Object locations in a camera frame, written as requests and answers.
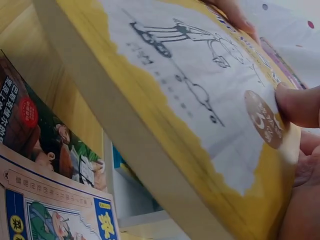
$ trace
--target white shelf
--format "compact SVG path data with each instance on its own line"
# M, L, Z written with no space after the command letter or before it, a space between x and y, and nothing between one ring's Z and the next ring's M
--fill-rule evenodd
M112 144L104 134L104 160L108 192L113 195L120 231L145 239L187 240L166 211L154 211L152 196L114 170Z

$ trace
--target finger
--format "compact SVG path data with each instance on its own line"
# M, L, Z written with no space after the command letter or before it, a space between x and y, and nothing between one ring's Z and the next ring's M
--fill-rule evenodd
M314 166L311 164L310 156L306 156L302 151L299 152L299 161L295 169L295 179L293 187L305 184L311 177Z
M255 26L247 20L236 0L215 0L214 2L233 26L248 34L256 32Z
M275 98L289 121L304 128L319 128L320 86L296 90L280 83Z
M313 165L313 169L307 184L318 185L320 184L320 146L317 146L309 157L308 161L310 162L310 165Z
M320 146L320 136L302 130L301 131L300 150L305 155L311 155L317 146Z
M259 46L261 46L261 41L260 41L260 38L259 38L257 32L249 33L249 36L250 36Z

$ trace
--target circular sticker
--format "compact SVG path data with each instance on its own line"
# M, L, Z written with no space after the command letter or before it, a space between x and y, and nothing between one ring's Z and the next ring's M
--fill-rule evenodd
M254 91L244 93L244 101L249 117L262 139L273 149L278 149L283 141L283 130L268 104Z
M267 4L262 4L262 8L263 8L263 10L268 10L268 5Z
M34 128L38 123L38 110L34 102L29 97L25 97L20 101L19 109L21 120L29 128Z
M20 234L15 234L12 240L25 240L25 238Z
M24 223L22 222L22 219L17 215L11 216L10 226L12 230L17 234L21 234L24 231L24 227L25 227Z
M313 23L312 21L308 21L308 26L309 26L310 28L312 28L312 29L315 28L315 25L314 25L314 23Z

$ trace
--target magazine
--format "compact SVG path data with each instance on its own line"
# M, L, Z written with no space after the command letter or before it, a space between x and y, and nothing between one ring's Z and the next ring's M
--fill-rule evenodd
M46 106L3 53L0 143L43 168L107 192L103 159Z
M0 145L2 240L120 240L113 198Z

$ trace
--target purple dot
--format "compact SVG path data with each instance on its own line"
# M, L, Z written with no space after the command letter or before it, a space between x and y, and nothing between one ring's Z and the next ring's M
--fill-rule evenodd
M308 26L309 26L310 28L312 28L312 29L315 28L315 25L314 25L314 23L313 23L312 21L308 21Z

